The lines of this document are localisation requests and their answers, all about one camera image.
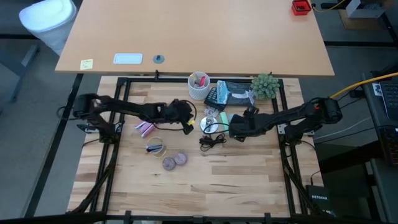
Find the yellow sticky note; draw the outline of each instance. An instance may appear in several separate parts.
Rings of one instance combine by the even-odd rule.
[[[87,70],[93,68],[93,59],[82,60],[80,62],[80,70]]]

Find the white trash bin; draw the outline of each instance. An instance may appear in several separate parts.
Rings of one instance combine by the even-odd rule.
[[[77,15],[72,0],[44,0],[19,13],[22,25],[61,55]]]

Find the light wood desk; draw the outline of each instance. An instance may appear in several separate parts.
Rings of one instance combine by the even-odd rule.
[[[113,96],[116,80],[117,77],[102,77],[98,94]],[[299,81],[285,78],[284,83],[289,108],[301,105],[303,98]],[[196,124],[204,117],[205,105],[189,97],[185,83],[131,85],[131,102],[170,103],[174,98],[190,100],[198,109]],[[273,113],[271,101],[258,101],[256,105],[261,113]],[[245,109],[227,106],[226,112],[242,114]],[[103,115],[108,120],[109,113]],[[264,136],[247,138],[245,142],[227,137],[226,143],[202,152],[198,143],[202,133],[198,126],[188,136],[182,131],[155,130],[142,139],[134,130],[134,126],[140,123],[139,119],[126,116],[125,120],[109,214],[122,215],[125,210],[131,210],[134,215],[263,217],[265,212],[269,212],[273,217],[289,216],[275,129]],[[180,127],[177,124],[162,126]],[[188,155],[188,162],[172,171],[164,170],[163,159],[145,153],[146,142],[152,136],[164,140],[168,149],[166,156],[184,152]],[[98,135],[89,134],[86,141],[96,138]],[[311,138],[305,137],[304,140],[312,143]],[[94,186],[102,147],[101,143],[94,142],[83,148],[69,210],[76,208]],[[317,155],[311,146],[301,144],[297,146],[297,156],[303,184],[307,184],[311,174],[319,170]],[[314,182],[322,185],[320,174],[314,176]],[[299,212],[298,194],[294,187],[293,190],[296,210]],[[99,196],[100,203],[102,198],[103,191]]]
[[[84,0],[56,71],[332,76],[313,12],[292,0]],[[116,53],[142,53],[115,65]],[[165,61],[156,64],[155,55]],[[80,71],[81,60],[93,69]]]

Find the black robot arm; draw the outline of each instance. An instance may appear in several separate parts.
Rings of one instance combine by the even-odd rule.
[[[99,141],[115,143],[118,134],[114,124],[109,124],[101,117],[101,113],[113,111],[122,114],[137,116],[149,123],[181,123],[182,131],[189,134],[193,126],[189,120],[193,117],[192,109],[187,101],[173,100],[167,106],[166,103],[146,103],[139,105],[126,101],[116,100],[110,96],[98,96],[97,94],[80,95],[75,100],[73,115],[78,119],[85,119],[99,131]]]
[[[257,108],[248,108],[243,116],[234,115],[229,124],[229,136],[244,141],[246,137],[256,137],[265,134],[275,125],[286,124],[285,140],[297,144],[303,133],[316,131],[323,124],[335,124],[343,115],[336,100],[330,98],[314,98],[308,103],[274,114],[258,114]],[[303,119],[296,125],[291,121]]]

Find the potted plant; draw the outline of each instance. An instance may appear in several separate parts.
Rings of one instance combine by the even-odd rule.
[[[278,79],[270,74],[262,73],[251,80],[251,88],[259,100],[274,99],[279,91]]]

